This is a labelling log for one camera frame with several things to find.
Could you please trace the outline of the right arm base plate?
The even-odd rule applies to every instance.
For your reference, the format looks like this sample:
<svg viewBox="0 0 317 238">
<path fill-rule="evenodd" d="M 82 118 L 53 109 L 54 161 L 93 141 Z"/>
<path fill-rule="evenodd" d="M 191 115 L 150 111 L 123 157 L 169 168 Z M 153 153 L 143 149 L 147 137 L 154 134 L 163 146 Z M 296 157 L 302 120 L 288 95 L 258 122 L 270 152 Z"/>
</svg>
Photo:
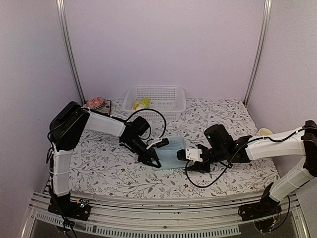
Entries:
<svg viewBox="0 0 317 238">
<path fill-rule="evenodd" d="M 241 205 L 238 208 L 238 215 L 242 221 L 249 221 L 263 218 L 266 216 L 277 215 L 282 211 L 279 203 L 271 204 L 268 202 L 255 202 Z"/>
</svg>

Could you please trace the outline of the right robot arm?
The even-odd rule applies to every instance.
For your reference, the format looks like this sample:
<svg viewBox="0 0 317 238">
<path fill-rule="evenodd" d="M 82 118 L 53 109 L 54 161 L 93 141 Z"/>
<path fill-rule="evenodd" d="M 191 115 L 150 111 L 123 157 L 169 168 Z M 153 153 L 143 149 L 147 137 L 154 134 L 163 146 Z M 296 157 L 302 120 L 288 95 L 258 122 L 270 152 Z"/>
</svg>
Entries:
<svg viewBox="0 0 317 238">
<path fill-rule="evenodd" d="M 193 162 L 185 166 L 186 171 L 209 172 L 212 163 L 222 161 L 232 164 L 287 155 L 302 157 L 285 176 L 265 189 L 256 206 L 260 216 L 267 216 L 287 195 L 317 176 L 317 124 L 313 120 L 297 129 L 266 136 L 242 136 L 234 140 L 221 124 L 210 126 L 204 135 L 210 148 L 199 144 L 176 153 L 178 160 Z"/>
</svg>

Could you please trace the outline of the green and white towel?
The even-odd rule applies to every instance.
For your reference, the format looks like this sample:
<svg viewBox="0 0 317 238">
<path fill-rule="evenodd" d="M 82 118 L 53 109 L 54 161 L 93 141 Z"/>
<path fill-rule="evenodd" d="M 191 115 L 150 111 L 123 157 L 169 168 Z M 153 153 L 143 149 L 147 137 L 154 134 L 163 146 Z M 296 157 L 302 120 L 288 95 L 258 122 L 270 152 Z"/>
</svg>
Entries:
<svg viewBox="0 0 317 238">
<path fill-rule="evenodd" d="M 137 111 L 140 109 L 148 109 L 151 101 L 149 98 L 143 97 L 140 101 L 134 102 L 132 106 L 133 111 Z"/>
</svg>

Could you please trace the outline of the light blue towel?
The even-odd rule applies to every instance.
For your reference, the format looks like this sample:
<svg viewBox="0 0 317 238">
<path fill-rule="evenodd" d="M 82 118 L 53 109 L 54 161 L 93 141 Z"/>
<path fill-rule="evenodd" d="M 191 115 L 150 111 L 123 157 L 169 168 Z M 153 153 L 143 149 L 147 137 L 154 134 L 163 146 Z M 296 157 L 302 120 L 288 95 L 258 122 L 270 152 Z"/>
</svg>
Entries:
<svg viewBox="0 0 317 238">
<path fill-rule="evenodd" d="M 177 152 L 186 147 L 184 138 L 180 136 L 169 137 L 168 141 L 169 144 L 161 148 L 155 148 L 161 167 L 152 167 L 154 171 L 185 168 L 186 161 L 177 159 Z"/>
</svg>

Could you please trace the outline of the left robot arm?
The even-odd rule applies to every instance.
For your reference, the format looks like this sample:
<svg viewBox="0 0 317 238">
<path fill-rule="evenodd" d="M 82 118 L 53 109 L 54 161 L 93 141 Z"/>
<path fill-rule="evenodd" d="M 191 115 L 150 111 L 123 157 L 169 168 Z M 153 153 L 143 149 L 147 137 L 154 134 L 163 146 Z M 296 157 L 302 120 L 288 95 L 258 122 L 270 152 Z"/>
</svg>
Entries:
<svg viewBox="0 0 317 238">
<path fill-rule="evenodd" d="M 147 145 L 141 136 L 149 128 L 149 123 L 143 117 L 130 121 L 82 107 L 75 101 L 68 103 L 51 121 L 48 132 L 51 148 L 47 161 L 51 164 L 52 190 L 57 197 L 55 208 L 63 215 L 70 215 L 74 210 L 73 203 L 64 196 L 70 194 L 68 179 L 71 156 L 85 130 L 117 137 L 121 146 L 138 156 L 138 162 L 160 168 L 155 149 L 168 145 L 169 140 L 160 136 Z"/>
</svg>

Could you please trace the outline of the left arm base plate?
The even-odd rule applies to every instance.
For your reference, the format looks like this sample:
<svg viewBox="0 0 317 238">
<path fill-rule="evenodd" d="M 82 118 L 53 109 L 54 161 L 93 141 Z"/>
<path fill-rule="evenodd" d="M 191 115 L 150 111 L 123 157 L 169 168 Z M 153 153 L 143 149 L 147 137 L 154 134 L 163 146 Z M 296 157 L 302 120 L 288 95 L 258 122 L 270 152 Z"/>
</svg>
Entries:
<svg viewBox="0 0 317 238">
<path fill-rule="evenodd" d="M 69 198 L 51 198 L 48 211 L 67 218 L 88 221 L 91 212 L 89 201 L 85 199 L 71 201 Z"/>
</svg>

